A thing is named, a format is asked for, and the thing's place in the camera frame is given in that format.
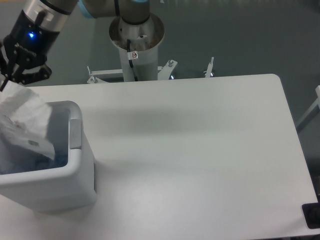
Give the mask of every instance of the trash can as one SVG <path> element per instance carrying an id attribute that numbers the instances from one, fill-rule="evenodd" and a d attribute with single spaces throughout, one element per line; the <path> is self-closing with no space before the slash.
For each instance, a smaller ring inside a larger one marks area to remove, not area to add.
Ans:
<path id="1" fill-rule="evenodd" d="M 81 110 L 71 101 L 49 105 L 47 139 L 54 146 L 55 159 L 10 146 L 0 138 L 0 194 L 41 212 L 93 204 L 97 200 L 94 154 Z"/>

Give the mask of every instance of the warning label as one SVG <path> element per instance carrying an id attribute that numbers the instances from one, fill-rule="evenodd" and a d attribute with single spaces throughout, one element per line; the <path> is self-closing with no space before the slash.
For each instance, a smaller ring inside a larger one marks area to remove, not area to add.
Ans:
<path id="1" fill-rule="evenodd" d="M 129 60 L 135 60 L 135 59 L 138 59 L 138 57 L 139 57 L 139 55 L 138 55 L 137 51 L 128 52 Z"/>

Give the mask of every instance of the gray floor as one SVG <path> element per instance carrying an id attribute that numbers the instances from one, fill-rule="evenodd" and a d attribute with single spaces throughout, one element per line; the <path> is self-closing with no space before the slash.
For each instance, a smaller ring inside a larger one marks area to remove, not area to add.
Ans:
<path id="1" fill-rule="evenodd" d="M 214 56 L 218 77 L 277 74 L 294 121 L 316 99 L 315 88 L 320 85 L 318 0 L 164 1 L 151 0 L 152 12 L 166 29 L 159 64 L 178 61 L 178 78 L 201 77 Z M 0 38 L 10 32 L 23 5 L 0 3 Z M 117 50 L 108 38 L 111 21 L 87 20 L 76 9 L 49 53 L 51 79 L 37 85 L 84 84 L 87 65 L 91 70 L 119 69 Z M 320 116 L 299 137 L 312 176 L 320 175 Z"/>

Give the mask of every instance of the white tabletop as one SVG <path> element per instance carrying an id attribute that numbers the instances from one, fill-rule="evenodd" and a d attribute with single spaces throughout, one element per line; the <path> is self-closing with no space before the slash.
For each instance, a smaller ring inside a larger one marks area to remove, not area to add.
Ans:
<path id="1" fill-rule="evenodd" d="M 2 240 L 252 240 L 319 234 L 275 75 L 34 87 L 83 113 L 95 205 L 52 214 L 0 196 Z"/>

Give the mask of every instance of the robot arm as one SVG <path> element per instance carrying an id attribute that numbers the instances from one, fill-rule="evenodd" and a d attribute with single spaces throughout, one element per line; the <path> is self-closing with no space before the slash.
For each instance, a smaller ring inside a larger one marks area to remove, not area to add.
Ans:
<path id="1" fill-rule="evenodd" d="M 30 84 L 48 79 L 52 73 L 46 65 L 47 53 L 57 39 L 78 0 L 28 0 L 11 33 L 0 42 L 8 62 L 0 53 L 0 71 L 5 81 Z M 39 72 L 23 74 L 40 67 Z"/>
<path id="2" fill-rule="evenodd" d="M 52 71 L 46 65 L 47 54 L 77 3 L 78 0 L 27 1 L 11 33 L 0 42 L 0 48 L 4 46 L 8 58 L 7 62 L 0 51 L 0 72 L 5 76 L 0 92 L 8 81 L 25 85 L 50 77 Z M 145 51 L 153 48 L 163 38 L 162 23 L 160 36 L 154 36 L 156 26 L 150 17 L 149 0 L 80 0 L 79 6 L 89 17 L 119 16 L 118 19 L 125 26 L 116 41 L 112 41 L 125 42 L 125 46 L 121 47 L 126 51 L 128 40 L 132 43 L 132 49 Z M 40 67 L 38 72 L 23 74 L 25 70 L 36 67 Z"/>

